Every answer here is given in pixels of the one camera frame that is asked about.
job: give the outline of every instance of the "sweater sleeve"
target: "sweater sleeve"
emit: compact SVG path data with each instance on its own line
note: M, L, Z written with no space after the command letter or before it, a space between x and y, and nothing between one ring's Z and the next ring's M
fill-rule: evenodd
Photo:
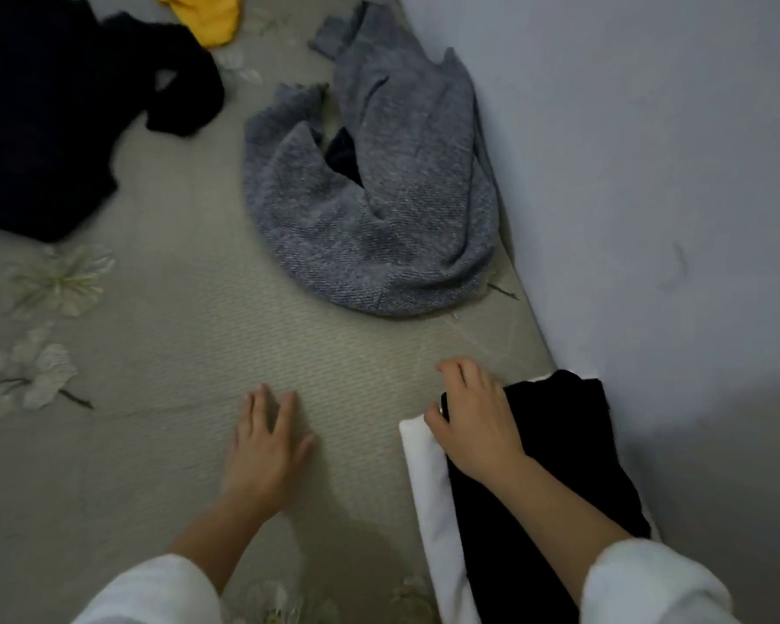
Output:
M116 577L73 624L220 624L219 596L182 556L152 558Z
M725 585L661 543L630 539L606 548L589 571L582 624L736 624Z

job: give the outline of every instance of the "yellow cloth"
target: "yellow cloth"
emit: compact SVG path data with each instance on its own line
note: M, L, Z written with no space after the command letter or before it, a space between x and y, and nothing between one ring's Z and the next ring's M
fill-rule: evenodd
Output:
M159 0L194 33L204 47L221 46L234 38L243 0Z

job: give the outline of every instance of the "gray sweater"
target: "gray sweater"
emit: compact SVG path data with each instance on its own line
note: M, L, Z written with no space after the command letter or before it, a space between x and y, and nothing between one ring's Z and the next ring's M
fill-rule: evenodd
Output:
M364 187L319 150L324 87L278 89L249 119L244 188L286 272L321 298L380 315L458 303L484 284L497 198L474 145L474 91L453 50L430 62L386 6L328 19L312 47L336 62L334 94Z

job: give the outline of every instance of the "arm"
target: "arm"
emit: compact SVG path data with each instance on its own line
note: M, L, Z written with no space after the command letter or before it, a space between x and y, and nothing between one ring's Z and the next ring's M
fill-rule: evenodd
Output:
M631 536L523 452L502 385L484 368L454 359L437 369L445 378L451 421L433 403L425 416L433 435L461 471L497 495L581 604L595 560Z
M295 397L283 398L274 430L266 425L269 390L250 393L240 413L217 503L170 544L168 553L199 567L218 593L234 573L245 548L289 501L313 438L292 442Z

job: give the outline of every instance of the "white wall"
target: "white wall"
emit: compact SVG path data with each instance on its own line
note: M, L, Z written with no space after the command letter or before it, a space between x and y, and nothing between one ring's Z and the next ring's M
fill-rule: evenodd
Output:
M780 0L402 0L477 86L556 362L666 538L780 621Z

